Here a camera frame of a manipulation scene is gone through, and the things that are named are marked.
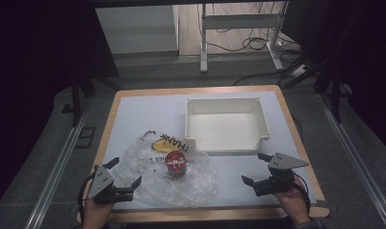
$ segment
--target wooden floor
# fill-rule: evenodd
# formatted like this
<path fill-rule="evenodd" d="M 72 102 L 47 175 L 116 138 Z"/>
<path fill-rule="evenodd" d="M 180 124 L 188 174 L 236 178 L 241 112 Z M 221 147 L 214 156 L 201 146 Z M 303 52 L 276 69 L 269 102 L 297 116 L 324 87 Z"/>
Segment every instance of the wooden floor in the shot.
<path fill-rule="evenodd" d="M 282 2 L 265 3 L 229 3 L 229 4 L 207 4 L 207 15 L 224 14 L 256 14 L 277 13 L 280 11 Z M 180 56 L 198 55 L 201 48 L 201 15 L 202 5 L 180 5 L 177 6 L 179 19 L 179 54 Z M 267 48 L 262 41 L 252 41 L 250 44 L 254 49 L 246 48 L 249 38 L 261 37 L 270 40 L 273 35 L 271 29 L 239 29 L 239 30 L 212 30 L 207 31 L 208 54 L 234 53 L 234 52 L 265 52 Z M 280 37 L 289 39 L 284 34 Z"/>

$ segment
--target white wall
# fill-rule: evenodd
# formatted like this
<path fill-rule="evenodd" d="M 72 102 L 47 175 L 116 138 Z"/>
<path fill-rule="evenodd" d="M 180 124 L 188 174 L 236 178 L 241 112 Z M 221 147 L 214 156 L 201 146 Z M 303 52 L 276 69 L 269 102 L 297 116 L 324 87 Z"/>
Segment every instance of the white wall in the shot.
<path fill-rule="evenodd" d="M 178 50 L 176 6 L 106 8 L 96 12 L 112 54 Z"/>

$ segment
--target clear plastic bag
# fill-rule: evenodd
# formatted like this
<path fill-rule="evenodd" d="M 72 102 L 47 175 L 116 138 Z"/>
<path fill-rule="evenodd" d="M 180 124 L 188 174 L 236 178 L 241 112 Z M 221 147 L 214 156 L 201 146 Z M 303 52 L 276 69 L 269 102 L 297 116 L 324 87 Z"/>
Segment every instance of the clear plastic bag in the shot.
<path fill-rule="evenodd" d="M 168 157 L 171 152 L 181 153 L 184 160 L 173 163 Z M 116 187 L 129 187 L 142 176 L 134 198 L 150 205 L 199 207 L 210 203 L 215 194 L 216 174 L 210 157 L 155 131 L 145 133 L 127 149 L 111 173 Z"/>

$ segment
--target human hand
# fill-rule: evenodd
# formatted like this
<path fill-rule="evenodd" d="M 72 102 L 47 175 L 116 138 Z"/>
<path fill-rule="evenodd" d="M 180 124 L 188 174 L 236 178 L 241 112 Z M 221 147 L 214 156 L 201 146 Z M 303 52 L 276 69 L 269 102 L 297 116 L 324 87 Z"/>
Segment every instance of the human hand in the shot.
<path fill-rule="evenodd" d="M 83 229 L 101 229 L 109 221 L 114 203 L 101 204 L 94 199 L 85 200 Z"/>
<path fill-rule="evenodd" d="M 295 183 L 301 188 L 304 188 L 302 182 L 297 176 L 295 177 Z M 311 221 L 308 210 L 306 208 L 305 199 L 302 194 L 295 187 L 291 187 L 286 193 L 275 193 L 281 203 L 282 209 L 291 218 L 294 224 Z"/>

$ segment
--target white plastic container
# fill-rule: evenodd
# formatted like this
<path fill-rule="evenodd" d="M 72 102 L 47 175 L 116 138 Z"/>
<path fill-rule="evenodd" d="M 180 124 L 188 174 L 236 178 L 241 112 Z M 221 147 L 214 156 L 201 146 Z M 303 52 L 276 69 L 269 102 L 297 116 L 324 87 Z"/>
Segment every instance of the white plastic container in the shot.
<path fill-rule="evenodd" d="M 209 156 L 246 156 L 270 133 L 260 98 L 209 98 L 187 100 L 185 137 Z"/>

